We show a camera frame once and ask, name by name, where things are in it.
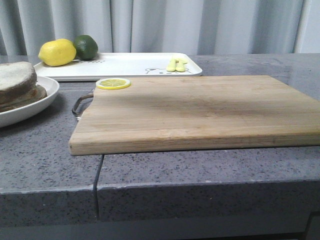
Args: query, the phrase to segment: metal handle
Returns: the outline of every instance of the metal handle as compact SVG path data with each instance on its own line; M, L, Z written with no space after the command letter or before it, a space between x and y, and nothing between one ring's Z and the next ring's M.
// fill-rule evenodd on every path
M80 112L77 111L77 108L79 107L80 103L85 99L89 99L89 98L93 98L93 97L94 97L94 93L90 92L84 96L79 97L79 99L75 102L75 104L72 108L72 113L78 121L81 119L81 115L83 113L83 111L80 111Z

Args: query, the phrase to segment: curtain fold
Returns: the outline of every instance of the curtain fold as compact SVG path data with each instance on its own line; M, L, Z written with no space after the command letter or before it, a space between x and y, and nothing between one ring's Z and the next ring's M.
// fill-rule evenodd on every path
M100 53L292 53L303 0L0 0L0 54L92 36Z

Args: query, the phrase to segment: lemon slice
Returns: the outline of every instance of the lemon slice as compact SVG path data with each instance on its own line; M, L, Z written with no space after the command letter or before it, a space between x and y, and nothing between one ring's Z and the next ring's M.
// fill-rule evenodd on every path
M102 78L96 82L96 87L105 90L124 89L131 85L129 79L125 78Z

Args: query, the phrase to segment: white plate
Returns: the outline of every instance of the white plate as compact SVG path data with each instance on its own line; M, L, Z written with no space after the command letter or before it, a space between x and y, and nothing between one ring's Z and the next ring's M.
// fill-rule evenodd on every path
M187 59L184 72L166 70L173 55ZM102 78L135 76L200 76L202 69L186 54L175 52L99 53L95 60L72 62L63 66L48 66L40 62L34 66L39 76L58 81L97 81Z
M26 106L0 112L0 128L36 115L55 100L59 90L59 83L56 80L45 76L37 76L37 84L45 88L47 97Z

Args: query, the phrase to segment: wooden cutting board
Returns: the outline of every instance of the wooden cutting board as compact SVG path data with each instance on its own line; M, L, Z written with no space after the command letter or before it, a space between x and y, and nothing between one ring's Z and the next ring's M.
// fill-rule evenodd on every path
M320 145L320 102L270 76L129 79L95 89L72 155Z

